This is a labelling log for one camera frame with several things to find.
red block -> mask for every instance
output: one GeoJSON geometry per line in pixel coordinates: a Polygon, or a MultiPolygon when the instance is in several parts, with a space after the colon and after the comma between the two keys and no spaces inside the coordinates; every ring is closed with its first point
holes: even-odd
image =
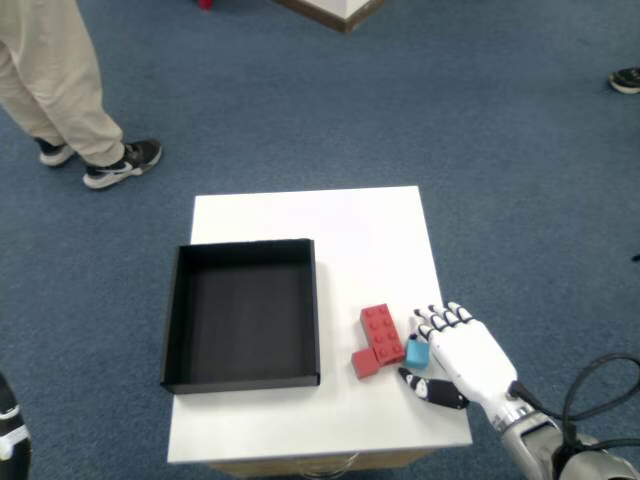
{"type": "Polygon", "coordinates": [[[374,375],[380,369],[378,359],[373,353],[372,348],[366,348],[351,355],[351,364],[353,365],[358,378],[374,375]]]}
{"type": "Polygon", "coordinates": [[[363,308],[360,313],[360,322],[381,366],[401,362],[404,359],[404,347],[400,343],[396,326],[386,304],[363,308]]]}

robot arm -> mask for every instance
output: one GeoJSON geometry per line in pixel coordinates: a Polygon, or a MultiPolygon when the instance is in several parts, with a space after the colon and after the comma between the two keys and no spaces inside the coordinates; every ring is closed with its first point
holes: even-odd
{"type": "Polygon", "coordinates": [[[20,405],[0,373],[0,480],[26,480],[31,462],[31,440],[20,405]]]}
{"type": "MultiPolygon", "coordinates": [[[[431,306],[415,313],[425,320],[418,333],[430,344],[433,358],[466,399],[480,404],[529,480],[640,480],[628,462],[602,450],[572,451],[559,461],[563,432],[549,416],[509,393],[517,381],[513,364],[486,326],[466,309],[451,302],[448,308],[431,306]]],[[[418,386],[423,379],[406,369],[400,374],[418,396],[429,397],[426,380],[418,386]]],[[[596,443],[578,438],[583,445],[596,443]]]]}

wooden furniture base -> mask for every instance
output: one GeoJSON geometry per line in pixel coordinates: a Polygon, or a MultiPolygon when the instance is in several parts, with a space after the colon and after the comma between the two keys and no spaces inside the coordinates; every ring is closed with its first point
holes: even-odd
{"type": "Polygon", "coordinates": [[[367,17],[378,10],[384,0],[369,0],[348,18],[341,18],[337,15],[322,10],[321,8],[311,5],[304,0],[275,0],[276,3],[284,5],[305,17],[309,17],[326,27],[337,30],[341,33],[351,33],[355,30],[367,17]]]}
{"type": "Polygon", "coordinates": [[[216,463],[210,467],[234,477],[265,477],[271,475],[337,474],[348,470],[399,468],[433,453],[432,450],[411,450],[385,453],[362,453],[328,457],[284,458],[268,461],[216,463]]]}

black cable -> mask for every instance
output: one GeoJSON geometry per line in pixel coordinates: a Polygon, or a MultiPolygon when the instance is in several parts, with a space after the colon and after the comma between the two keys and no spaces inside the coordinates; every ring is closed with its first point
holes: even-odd
{"type": "Polygon", "coordinates": [[[640,357],[635,355],[631,355],[629,353],[610,353],[608,355],[604,355],[595,359],[589,365],[587,365],[575,379],[571,388],[567,392],[565,397],[564,405],[562,408],[562,414],[558,414],[552,412],[548,408],[545,408],[534,396],[531,392],[529,392],[524,385],[520,382],[516,381],[511,384],[509,388],[509,393],[514,397],[522,398],[525,402],[529,403],[535,409],[541,411],[542,413],[549,415],[550,417],[556,418],[558,420],[562,420],[562,436],[564,440],[563,448],[565,450],[573,450],[573,451],[584,451],[584,450],[604,450],[608,448],[616,448],[616,447],[640,447],[640,438],[620,438],[614,440],[605,440],[603,442],[599,442],[595,445],[584,445],[577,439],[576,436],[576,428],[572,422],[577,422],[580,420],[585,420],[587,418],[593,417],[595,415],[599,415],[601,413],[606,412],[607,410],[611,410],[618,405],[629,400],[636,393],[640,392],[640,357]],[[615,397],[608,402],[598,405],[596,407],[585,410],[584,412],[580,412],[578,414],[571,415],[571,406],[575,400],[576,394],[580,386],[584,383],[584,381],[589,377],[593,372],[595,372],[598,368],[602,367],[604,364],[615,361],[615,360],[624,360],[628,362],[632,362],[638,367],[638,379],[635,384],[624,394],[619,397],[615,397]]]}

shoe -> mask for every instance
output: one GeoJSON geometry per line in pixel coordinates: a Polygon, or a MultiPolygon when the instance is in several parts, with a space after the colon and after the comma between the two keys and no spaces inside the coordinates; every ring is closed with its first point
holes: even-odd
{"type": "Polygon", "coordinates": [[[620,93],[640,93],[640,68],[625,68],[609,74],[609,83],[620,93]]]}
{"type": "Polygon", "coordinates": [[[66,143],[56,147],[41,138],[35,141],[40,146],[40,161],[47,167],[59,167],[76,153],[66,143]]]}
{"type": "Polygon", "coordinates": [[[132,175],[147,173],[162,156],[162,146],[156,140],[128,143],[124,146],[124,155],[108,167],[87,166],[82,178],[84,184],[94,190],[115,185],[132,175]]]}

